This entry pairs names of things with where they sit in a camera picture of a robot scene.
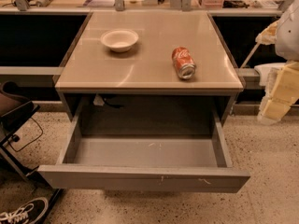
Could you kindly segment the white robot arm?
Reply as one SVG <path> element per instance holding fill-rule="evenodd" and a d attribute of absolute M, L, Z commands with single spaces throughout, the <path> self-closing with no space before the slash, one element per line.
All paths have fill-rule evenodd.
<path fill-rule="evenodd" d="M 299 0 L 293 0 L 281 17 L 260 32 L 255 41 L 275 45 L 276 55 L 286 60 L 268 74 L 258 113 L 262 124 L 275 124 L 299 99 Z"/>

